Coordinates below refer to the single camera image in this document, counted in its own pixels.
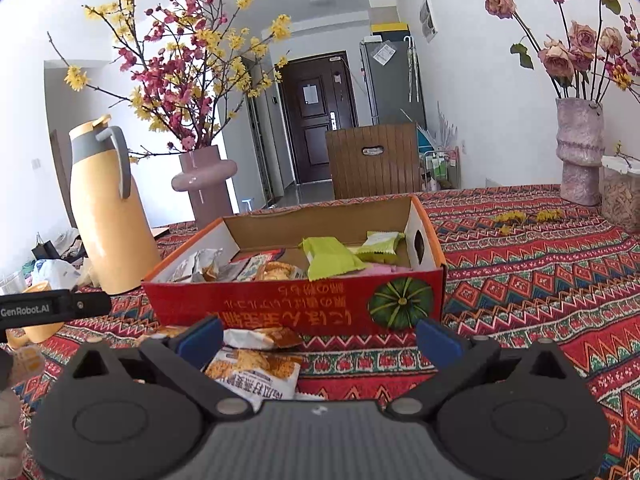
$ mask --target finger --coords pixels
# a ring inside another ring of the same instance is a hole
[[[11,388],[0,392],[0,428],[16,426],[20,421],[20,410],[20,399]]]
[[[22,473],[22,454],[0,456],[0,478],[16,478]]]
[[[20,456],[25,446],[24,431],[19,426],[0,428],[0,457]]]
[[[14,352],[14,367],[9,374],[9,383],[18,384],[40,375],[45,359],[37,346],[25,346]]]

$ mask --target tile floor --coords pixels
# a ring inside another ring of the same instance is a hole
[[[290,184],[284,190],[284,196],[276,203],[276,207],[311,204],[333,199],[334,186],[330,180],[310,184]]]

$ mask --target refrigerator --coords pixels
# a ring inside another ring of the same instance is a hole
[[[412,102],[409,102],[409,61],[407,59],[409,44],[406,41],[392,41],[391,44],[396,53],[385,65],[373,58],[373,54],[382,46],[382,43],[360,44],[373,124],[408,123],[409,119],[402,113],[404,110],[414,122],[426,129],[420,69],[418,68],[417,85],[420,101],[416,98],[414,76]]]

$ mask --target yellow cup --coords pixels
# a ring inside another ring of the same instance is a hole
[[[49,282],[39,282],[31,285],[25,292],[44,292],[45,290],[51,290]],[[42,343],[44,340],[49,339],[64,325],[63,322],[49,323],[46,325],[34,325],[24,326],[24,335],[15,337],[10,330],[6,330],[6,340],[8,345],[16,350],[22,348],[29,343]]]

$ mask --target table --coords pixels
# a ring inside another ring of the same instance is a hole
[[[598,479],[640,479],[640,237],[609,224],[597,208],[563,201],[556,186],[453,190],[420,199],[449,266],[443,323],[514,348],[542,336],[557,341],[610,423]],[[529,220],[503,235],[493,220],[513,210],[532,218],[543,209],[560,209],[562,221]],[[194,232],[190,223],[171,226],[159,240],[162,256]],[[157,326],[141,290],[114,297],[110,316],[65,325],[41,345],[44,373],[15,388],[25,429],[88,337],[126,347]],[[302,350],[299,389],[328,399],[373,398],[384,405],[436,372],[413,335],[306,338]],[[30,456],[23,478],[42,478]]]

